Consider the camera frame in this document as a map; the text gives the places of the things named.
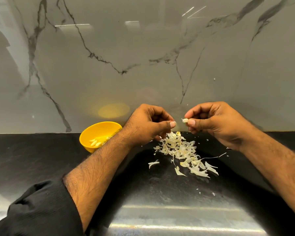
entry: black countertop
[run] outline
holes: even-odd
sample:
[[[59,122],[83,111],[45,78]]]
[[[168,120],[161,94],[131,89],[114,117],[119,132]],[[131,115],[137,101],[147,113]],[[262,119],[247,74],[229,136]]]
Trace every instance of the black countertop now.
[[[295,131],[267,132],[295,151]],[[79,133],[0,134],[0,219],[29,186],[61,177],[89,153]],[[219,176],[178,176],[157,142],[123,161],[94,214],[89,235],[293,235],[295,214],[240,153],[209,135],[194,136]],[[148,168],[148,162],[160,164]]]

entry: person's left arm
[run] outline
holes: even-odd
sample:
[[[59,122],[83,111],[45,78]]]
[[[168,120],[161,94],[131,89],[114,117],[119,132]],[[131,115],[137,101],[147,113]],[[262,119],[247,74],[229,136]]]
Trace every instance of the person's left arm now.
[[[129,151],[170,132],[174,119],[143,104],[125,127],[63,178],[43,182],[9,207],[0,235],[82,235],[119,164]]]

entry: person's right arm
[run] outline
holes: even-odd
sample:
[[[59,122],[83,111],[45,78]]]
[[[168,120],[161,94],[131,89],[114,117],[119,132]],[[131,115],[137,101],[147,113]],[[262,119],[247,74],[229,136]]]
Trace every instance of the person's right arm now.
[[[190,109],[189,131],[208,131],[224,146],[242,152],[295,212],[295,153],[263,133],[224,102]]]

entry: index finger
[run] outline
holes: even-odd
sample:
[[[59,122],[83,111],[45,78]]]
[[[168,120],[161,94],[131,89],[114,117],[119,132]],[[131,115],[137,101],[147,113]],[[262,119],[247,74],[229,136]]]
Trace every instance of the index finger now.
[[[185,118],[192,118],[196,115],[200,115],[200,113],[208,113],[212,106],[213,106],[213,102],[210,103],[200,103],[197,106],[193,107],[192,109],[190,109],[186,114],[185,114]]]
[[[159,116],[164,119],[164,121],[174,121],[173,117],[168,112],[166,112],[164,108],[155,105],[150,105],[150,108],[153,110],[151,117]]]

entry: hand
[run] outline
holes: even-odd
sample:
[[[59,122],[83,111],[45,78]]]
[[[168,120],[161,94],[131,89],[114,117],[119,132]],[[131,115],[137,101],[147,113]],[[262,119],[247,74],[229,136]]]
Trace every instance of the hand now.
[[[185,118],[189,119],[186,125],[193,134],[207,131],[224,146],[237,151],[245,140],[260,132],[225,102],[198,104]]]
[[[142,104],[130,116],[122,131],[129,136],[133,146],[139,146],[153,139],[160,141],[175,126],[173,117],[162,107]]]

